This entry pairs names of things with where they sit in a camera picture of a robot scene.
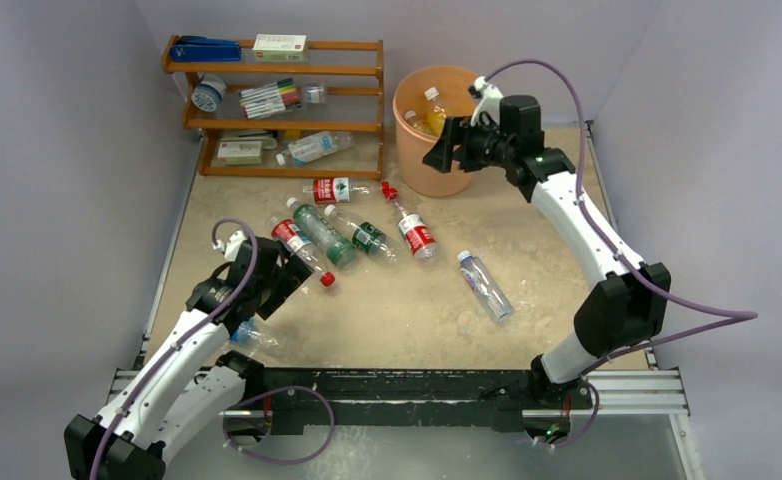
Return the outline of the yellow juice bottle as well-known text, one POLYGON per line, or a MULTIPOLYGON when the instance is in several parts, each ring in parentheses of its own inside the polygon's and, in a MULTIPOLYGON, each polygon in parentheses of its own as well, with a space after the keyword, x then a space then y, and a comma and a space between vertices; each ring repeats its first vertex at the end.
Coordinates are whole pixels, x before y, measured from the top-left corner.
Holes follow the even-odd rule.
POLYGON ((446 122, 446 116, 443 114, 429 115, 427 117, 427 125, 430 129, 431 134, 435 137, 440 137, 442 135, 445 122, 446 122))

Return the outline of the clear plastic bottle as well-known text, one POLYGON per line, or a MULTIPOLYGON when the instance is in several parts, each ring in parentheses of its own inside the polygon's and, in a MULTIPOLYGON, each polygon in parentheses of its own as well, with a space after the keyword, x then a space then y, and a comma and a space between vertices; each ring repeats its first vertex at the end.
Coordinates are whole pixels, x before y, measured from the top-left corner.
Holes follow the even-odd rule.
POLYGON ((436 87, 430 87, 424 91, 424 97, 427 102, 426 122, 429 115, 443 114, 448 117, 447 108, 436 87))

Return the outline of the orange red tea bottle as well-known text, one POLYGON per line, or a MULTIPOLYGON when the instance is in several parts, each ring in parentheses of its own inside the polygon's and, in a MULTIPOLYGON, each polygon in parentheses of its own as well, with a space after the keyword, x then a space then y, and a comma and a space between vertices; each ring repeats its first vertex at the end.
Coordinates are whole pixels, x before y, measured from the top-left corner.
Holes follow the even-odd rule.
POLYGON ((414 110, 408 110, 403 114, 404 120, 413 129, 420 133, 431 136, 432 130, 424 118, 414 110))

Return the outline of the clear bottle blue label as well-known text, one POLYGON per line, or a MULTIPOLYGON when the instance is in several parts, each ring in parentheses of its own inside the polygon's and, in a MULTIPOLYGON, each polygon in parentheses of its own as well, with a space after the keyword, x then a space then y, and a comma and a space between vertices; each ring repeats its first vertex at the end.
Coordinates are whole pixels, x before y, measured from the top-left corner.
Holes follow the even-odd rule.
POLYGON ((284 347, 283 339, 272 333, 264 323, 258 324, 254 317, 243 321, 231 334, 230 341, 254 352, 270 353, 281 351, 284 347))

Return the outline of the red label bottle red cap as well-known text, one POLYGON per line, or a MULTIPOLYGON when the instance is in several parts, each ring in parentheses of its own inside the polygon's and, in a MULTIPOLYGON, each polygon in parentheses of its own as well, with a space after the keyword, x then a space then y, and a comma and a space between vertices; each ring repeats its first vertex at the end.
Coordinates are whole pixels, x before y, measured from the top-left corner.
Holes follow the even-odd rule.
POLYGON ((411 255, 426 263, 438 256, 438 243, 422 216, 415 212, 388 181, 381 183, 382 195, 394 210, 396 228, 406 242, 411 255))

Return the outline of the clear bottle purple label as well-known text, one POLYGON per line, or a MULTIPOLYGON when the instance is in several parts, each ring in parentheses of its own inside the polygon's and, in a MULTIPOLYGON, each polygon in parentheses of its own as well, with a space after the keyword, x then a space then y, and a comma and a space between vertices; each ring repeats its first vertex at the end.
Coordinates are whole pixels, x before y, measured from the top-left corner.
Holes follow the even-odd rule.
POLYGON ((494 322, 506 321, 514 308, 483 261, 470 251, 457 254, 459 271, 478 303, 494 322))

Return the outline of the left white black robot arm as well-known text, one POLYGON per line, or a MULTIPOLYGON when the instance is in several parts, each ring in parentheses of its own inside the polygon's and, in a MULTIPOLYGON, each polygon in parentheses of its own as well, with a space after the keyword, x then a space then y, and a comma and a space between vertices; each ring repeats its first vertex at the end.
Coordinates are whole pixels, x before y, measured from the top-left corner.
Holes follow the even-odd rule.
POLYGON ((203 363, 251 317, 267 319, 313 271, 279 240, 237 232, 226 259, 198 283, 173 331, 135 378, 97 414, 64 430, 75 479, 160 479, 178 451, 221 411, 265 395, 263 365, 230 350, 203 379, 203 363))

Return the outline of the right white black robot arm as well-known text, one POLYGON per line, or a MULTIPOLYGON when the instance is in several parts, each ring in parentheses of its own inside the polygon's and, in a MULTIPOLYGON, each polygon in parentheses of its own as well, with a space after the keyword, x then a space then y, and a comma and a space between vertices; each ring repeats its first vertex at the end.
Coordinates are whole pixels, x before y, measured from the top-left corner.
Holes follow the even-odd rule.
POLYGON ((448 173, 500 167, 556 228, 579 262, 590 292, 572 332, 531 363, 528 392, 543 407, 563 399, 568 383, 598 360, 659 334, 671 276, 648 264, 616 235, 579 184, 580 169, 559 148, 545 144, 540 105, 528 95, 497 102, 486 112, 446 119, 424 164, 448 173))

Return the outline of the red label bottle left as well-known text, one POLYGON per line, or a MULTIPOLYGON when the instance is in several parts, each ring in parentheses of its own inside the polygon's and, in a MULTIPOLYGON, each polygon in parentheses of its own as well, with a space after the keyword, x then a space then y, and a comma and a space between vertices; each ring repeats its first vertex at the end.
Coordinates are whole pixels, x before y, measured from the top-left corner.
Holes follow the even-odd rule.
POLYGON ((336 277, 328 266, 324 252, 290 216, 275 213, 268 217, 265 224, 274 238, 280 240, 289 251, 312 269, 324 288, 329 289, 334 285, 336 277))

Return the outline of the dark green label clear bottle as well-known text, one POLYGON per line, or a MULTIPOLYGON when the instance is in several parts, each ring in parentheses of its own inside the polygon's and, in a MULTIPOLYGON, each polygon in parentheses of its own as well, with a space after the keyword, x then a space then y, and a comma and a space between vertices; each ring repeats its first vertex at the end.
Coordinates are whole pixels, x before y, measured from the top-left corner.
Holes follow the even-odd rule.
POLYGON ((373 223, 337 205, 328 205, 324 215, 340 226, 358 251, 384 265, 396 264, 400 258, 398 245, 373 223))

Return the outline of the clear bottle on shelf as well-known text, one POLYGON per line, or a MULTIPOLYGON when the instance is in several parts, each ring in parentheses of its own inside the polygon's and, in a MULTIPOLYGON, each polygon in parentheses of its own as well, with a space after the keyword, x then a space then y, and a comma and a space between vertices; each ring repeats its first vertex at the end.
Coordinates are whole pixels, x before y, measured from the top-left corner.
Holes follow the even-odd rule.
POLYGON ((321 131, 289 143, 275 156, 280 166, 303 166, 353 146, 350 132, 321 131))

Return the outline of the wooden three-tier shelf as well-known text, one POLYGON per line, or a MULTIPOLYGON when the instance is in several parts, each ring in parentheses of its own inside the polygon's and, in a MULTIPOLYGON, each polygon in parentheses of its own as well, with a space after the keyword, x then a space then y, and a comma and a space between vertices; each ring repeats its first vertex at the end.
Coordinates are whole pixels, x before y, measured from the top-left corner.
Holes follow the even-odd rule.
POLYGON ((202 136, 197 171, 203 176, 326 178, 352 176, 379 180, 384 174, 386 112, 384 44, 375 41, 311 40, 307 63, 259 62, 252 39, 239 41, 242 59, 236 62, 179 62, 171 49, 180 41, 172 36, 161 55, 161 67, 167 74, 182 74, 188 87, 197 87, 204 75, 212 73, 226 80, 225 106, 215 113, 205 112, 186 101, 182 124, 202 136), (260 87, 274 80, 294 81, 292 99, 297 99, 307 83, 322 83, 327 103, 316 110, 308 105, 279 115, 249 119, 238 105, 240 91, 260 87), (268 156, 262 165, 227 166, 215 155, 221 139, 240 130, 261 129, 302 134, 343 131, 355 135, 356 154, 335 170, 323 161, 320 166, 281 166, 268 156))

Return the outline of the pack of coloured markers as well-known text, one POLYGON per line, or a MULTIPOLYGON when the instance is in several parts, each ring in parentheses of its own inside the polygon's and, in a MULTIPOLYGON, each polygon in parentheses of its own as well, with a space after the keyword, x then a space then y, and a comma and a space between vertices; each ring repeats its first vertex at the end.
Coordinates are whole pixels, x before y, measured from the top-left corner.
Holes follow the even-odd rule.
POLYGON ((267 118, 302 108, 301 97, 292 78, 241 90, 239 103, 248 120, 267 118))

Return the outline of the blue stapler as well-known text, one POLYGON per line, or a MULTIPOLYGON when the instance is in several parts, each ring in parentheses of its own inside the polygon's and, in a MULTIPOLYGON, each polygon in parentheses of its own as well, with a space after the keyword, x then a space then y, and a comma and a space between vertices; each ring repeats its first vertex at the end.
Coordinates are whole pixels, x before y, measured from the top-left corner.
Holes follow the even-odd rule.
POLYGON ((237 41, 202 36, 180 36, 168 50, 169 57, 181 63, 240 62, 242 49, 237 41))

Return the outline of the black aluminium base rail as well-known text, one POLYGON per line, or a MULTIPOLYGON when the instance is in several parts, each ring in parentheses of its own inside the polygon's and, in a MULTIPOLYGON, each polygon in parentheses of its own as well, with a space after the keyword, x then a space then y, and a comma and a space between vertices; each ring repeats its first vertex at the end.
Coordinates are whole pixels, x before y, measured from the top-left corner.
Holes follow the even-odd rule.
POLYGON ((216 416, 264 420, 276 435, 328 424, 483 427, 557 443, 592 414, 666 416, 687 409, 680 377, 665 371, 605 370, 539 390, 524 370, 263 367, 261 393, 216 416))

